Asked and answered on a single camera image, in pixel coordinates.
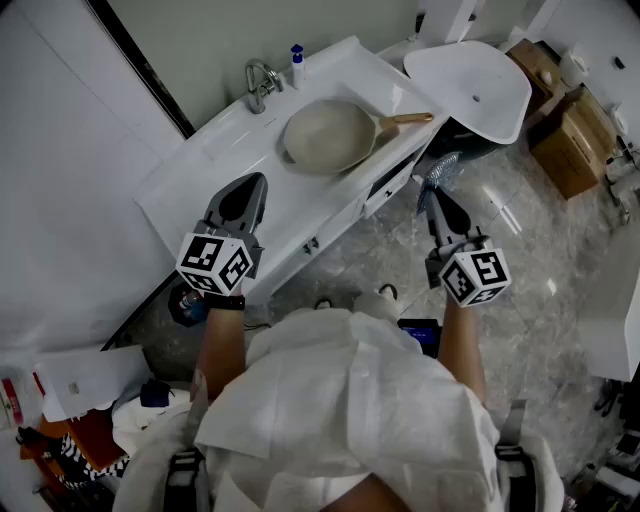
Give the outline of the black device with blue screen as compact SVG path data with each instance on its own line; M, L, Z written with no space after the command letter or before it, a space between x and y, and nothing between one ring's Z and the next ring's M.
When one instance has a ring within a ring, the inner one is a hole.
M436 319L399 319L398 327L420 345L425 356L436 359L439 353L442 327Z

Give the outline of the large cardboard box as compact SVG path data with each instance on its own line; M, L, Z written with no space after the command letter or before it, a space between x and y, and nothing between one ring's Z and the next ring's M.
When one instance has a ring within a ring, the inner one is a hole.
M595 187L617 132L586 86L567 94L528 133L532 155L566 200Z

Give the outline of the white loose ceramic basin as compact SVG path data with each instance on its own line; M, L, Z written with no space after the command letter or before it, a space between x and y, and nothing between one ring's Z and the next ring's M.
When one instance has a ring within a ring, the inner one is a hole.
M417 86L471 132L502 145L518 138L531 85L500 50L463 41L412 51L403 66Z

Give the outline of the white bottle with blue cap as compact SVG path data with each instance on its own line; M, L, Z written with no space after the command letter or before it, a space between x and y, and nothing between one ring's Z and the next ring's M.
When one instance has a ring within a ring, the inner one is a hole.
M292 53L292 84L296 90L302 90L306 80L306 68L304 48L300 44L294 44Z

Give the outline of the white jar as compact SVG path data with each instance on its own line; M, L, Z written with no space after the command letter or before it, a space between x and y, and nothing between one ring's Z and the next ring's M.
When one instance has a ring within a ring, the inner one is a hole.
M565 50L561 56L559 70L563 82L570 88L580 86L589 76L589 58L581 43Z

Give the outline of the navy blue cloth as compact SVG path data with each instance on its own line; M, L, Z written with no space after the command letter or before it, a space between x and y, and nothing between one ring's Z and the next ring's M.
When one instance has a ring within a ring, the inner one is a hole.
M166 408L170 404L170 397L174 393L168 383L155 379L148 379L140 389L140 404L144 408Z

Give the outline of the white sink vanity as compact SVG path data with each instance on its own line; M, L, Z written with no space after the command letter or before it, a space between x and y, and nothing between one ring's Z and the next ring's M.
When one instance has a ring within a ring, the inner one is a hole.
M354 169L333 176L299 170L283 146L289 119L307 104L350 100L376 116L429 112L402 127ZM135 202L172 255L216 192L252 172L268 182L257 275L243 284L251 304L265 302L348 228L376 212L408 180L445 116L407 76L348 37L306 60L301 89L286 86L252 113L239 99L186 140L142 182Z

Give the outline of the black wristband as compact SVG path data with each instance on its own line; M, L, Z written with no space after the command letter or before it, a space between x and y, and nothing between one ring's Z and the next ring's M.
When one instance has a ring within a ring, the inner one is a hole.
M245 297L243 295L217 295L205 293L203 301L207 308L227 311L244 311Z

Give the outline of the long white box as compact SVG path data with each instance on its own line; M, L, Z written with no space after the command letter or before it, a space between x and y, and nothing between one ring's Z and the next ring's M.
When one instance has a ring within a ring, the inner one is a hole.
M107 406L130 387L152 376L141 347L97 348L42 353L34 373L43 391L43 415L49 422L79 417Z

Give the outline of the small brown box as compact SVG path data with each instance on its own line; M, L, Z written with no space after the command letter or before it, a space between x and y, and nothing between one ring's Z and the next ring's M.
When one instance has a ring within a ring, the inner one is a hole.
M525 116L530 117L553 98L560 83L558 65L533 42L523 39L507 55L520 67L531 85Z

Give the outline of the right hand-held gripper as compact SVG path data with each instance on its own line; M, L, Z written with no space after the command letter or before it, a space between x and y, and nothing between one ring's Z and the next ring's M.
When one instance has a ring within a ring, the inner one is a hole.
M446 191L427 190L427 221L435 241L425 260L432 289L444 288L465 308L489 303L511 285L503 250Z

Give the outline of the black bin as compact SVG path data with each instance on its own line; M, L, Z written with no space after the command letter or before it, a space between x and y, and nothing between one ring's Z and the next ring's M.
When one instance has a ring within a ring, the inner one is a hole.
M208 309L203 300L199 307L193 308L192 310L183 310L179 306L183 295L191 291L196 290L186 283L179 284L171 290L168 300L168 309L171 317L176 323L185 327L193 327L204 322L208 314Z

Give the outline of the chrome faucet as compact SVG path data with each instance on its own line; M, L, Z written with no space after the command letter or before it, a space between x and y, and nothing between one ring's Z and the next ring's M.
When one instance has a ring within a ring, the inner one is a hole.
M255 70L260 70L266 80L259 83ZM282 92L284 86L278 73L268 64L259 59L250 59L245 65L245 76L247 81L247 94L249 109L253 114L261 114L265 111L263 98L271 94L274 90Z

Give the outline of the red and white packet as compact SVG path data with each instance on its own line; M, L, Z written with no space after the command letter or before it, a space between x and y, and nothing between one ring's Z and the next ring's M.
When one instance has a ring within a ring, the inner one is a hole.
M14 380L0 374L0 430L22 426L28 419L28 403Z

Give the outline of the person's white shirt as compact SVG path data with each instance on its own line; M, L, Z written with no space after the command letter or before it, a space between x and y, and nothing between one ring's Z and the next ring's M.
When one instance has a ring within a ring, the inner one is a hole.
M522 406L496 425L418 342L342 309L258 334L212 403L160 420L113 512L560 512L564 489Z

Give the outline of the beige frying pan wooden handle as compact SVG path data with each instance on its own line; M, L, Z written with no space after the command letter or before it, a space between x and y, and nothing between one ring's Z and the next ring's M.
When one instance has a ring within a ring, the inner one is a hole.
M289 161L299 171L337 174L356 167L400 134L408 124L427 124L430 112L375 116L359 104L318 100L296 112L282 136Z

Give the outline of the person's right forearm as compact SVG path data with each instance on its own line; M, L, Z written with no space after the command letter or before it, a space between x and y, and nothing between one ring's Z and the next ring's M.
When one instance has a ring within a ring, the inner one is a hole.
M486 380L477 335L474 310L460 307L447 297L438 361L482 404L486 401Z

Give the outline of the grey scrubbing sponge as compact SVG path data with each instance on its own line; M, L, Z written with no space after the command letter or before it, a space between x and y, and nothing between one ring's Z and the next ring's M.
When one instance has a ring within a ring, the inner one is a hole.
M426 195L430 189L445 186L458 174L459 152L450 152L438 159L422 158L417 164L417 176L422 178L416 214L426 211Z

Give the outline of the black and white striped cloth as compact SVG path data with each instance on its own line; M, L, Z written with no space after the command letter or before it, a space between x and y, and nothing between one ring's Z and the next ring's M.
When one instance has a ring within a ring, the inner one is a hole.
M84 487L105 476L122 477L130 462L130 456L123 455L105 468L96 470L68 434L49 439L43 459L54 476L68 488Z

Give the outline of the white sack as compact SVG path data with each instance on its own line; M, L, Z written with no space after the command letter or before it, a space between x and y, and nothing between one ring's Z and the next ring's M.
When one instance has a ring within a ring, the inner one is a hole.
M127 455L133 456L146 441L147 431L151 427L189 408L189 393L182 390L176 395L169 395L169 405L166 407L145 407L141 398L136 397L113 413L113 440Z

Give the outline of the white cabinet panel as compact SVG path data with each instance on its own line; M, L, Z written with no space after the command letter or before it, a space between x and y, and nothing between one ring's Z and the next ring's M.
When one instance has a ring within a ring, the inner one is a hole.
M577 329L592 375L633 380L640 367L640 222L612 235Z

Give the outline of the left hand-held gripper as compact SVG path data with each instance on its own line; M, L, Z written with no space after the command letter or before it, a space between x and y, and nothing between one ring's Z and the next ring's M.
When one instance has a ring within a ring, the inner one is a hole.
M218 191L193 231L187 233L176 271L201 294L231 295L253 279L264 248L255 232L266 208L268 181L260 173L241 176Z

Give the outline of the person's left forearm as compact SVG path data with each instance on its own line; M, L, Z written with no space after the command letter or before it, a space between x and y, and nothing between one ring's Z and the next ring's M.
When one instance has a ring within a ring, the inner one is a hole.
M244 311L210 309L196 363L206 380L209 402L215 401L245 368Z

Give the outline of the orange board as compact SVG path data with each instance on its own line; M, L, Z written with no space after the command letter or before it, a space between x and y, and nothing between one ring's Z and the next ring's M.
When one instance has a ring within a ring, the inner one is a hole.
M125 455L113 440L112 422L105 411L91 410L80 418L56 422L41 416L39 431L52 438L68 434L93 470L105 469Z

